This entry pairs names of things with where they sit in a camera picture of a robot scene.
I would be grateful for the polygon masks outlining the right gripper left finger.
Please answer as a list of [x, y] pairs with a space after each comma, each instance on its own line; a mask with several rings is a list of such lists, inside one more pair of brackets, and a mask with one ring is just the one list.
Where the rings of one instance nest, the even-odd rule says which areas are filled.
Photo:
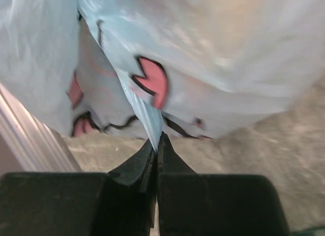
[[1, 235], [149, 235], [154, 214], [149, 141], [108, 173], [1, 177]]

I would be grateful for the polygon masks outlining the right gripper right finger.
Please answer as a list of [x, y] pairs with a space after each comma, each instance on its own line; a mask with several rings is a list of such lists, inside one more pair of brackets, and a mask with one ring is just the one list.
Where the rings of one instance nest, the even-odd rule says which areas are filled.
[[262, 175], [198, 174], [163, 133], [158, 145], [161, 235], [289, 235], [271, 181]]

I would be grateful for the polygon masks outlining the light blue plastic bag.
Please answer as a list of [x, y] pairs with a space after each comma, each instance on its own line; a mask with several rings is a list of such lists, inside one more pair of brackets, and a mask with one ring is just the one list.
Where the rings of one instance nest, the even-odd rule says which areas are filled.
[[324, 0], [1, 0], [1, 84], [66, 136], [217, 138], [324, 68]]

